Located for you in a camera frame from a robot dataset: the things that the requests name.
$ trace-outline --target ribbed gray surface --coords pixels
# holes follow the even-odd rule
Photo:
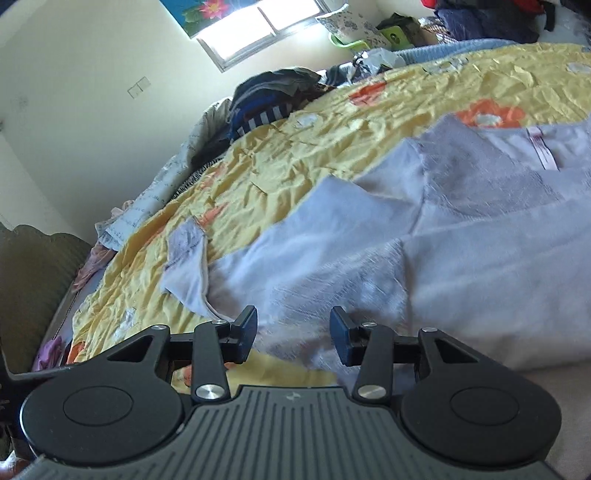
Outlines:
[[[200,407],[152,456],[120,467],[71,468],[40,459],[21,480],[556,480],[543,464],[474,472],[411,444],[388,410],[350,402],[340,388],[245,387]]]
[[[62,298],[90,252],[67,233],[0,228],[0,336],[9,369],[31,371]]]

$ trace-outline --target pink lotus flower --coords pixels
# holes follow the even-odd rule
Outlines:
[[[230,5],[224,3],[224,0],[207,0],[199,8],[199,11],[205,18],[211,20],[212,18],[222,18],[226,12],[230,10]]]

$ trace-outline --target window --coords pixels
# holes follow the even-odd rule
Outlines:
[[[323,0],[262,0],[198,33],[197,39],[224,72],[272,43],[316,23],[328,12]]]

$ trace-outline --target white wall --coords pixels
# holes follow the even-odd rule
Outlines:
[[[0,15],[0,47],[4,46],[45,2],[47,0],[18,0],[7,12]]]
[[[382,19],[374,0],[351,3]],[[0,119],[41,191],[91,241],[93,224],[135,198],[238,83],[349,59],[318,25],[220,73],[158,0],[47,0],[0,50]],[[134,100],[127,90],[144,76],[152,86]]]
[[[386,17],[394,12],[414,18],[433,15],[433,10],[424,7],[420,0],[376,0],[376,3]]]
[[[47,235],[76,234],[51,206],[0,134],[0,221],[12,229],[32,225]]]

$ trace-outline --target orange flower pattern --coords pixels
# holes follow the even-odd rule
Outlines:
[[[519,128],[525,118],[518,106],[501,106],[491,99],[478,100],[456,115],[469,127]]]
[[[387,82],[370,83],[349,95],[349,100],[355,106],[373,106],[378,103],[386,89]]]
[[[207,212],[201,215],[201,217],[197,218],[197,223],[201,226],[201,228],[207,228],[227,206],[228,203],[226,202],[217,207],[209,209]]]
[[[68,365],[71,365],[71,364],[75,363],[76,362],[76,357],[78,355],[80,355],[80,352],[82,350],[84,350],[85,347],[86,347],[86,344],[84,342],[78,342],[77,344],[75,344],[70,349],[70,353],[68,354],[68,360],[66,360],[66,363]]]
[[[220,163],[212,173],[210,173],[207,177],[204,177],[201,182],[199,182],[197,189],[204,190],[211,188],[216,178],[218,178],[220,175],[223,175],[224,173],[226,173],[226,164]]]

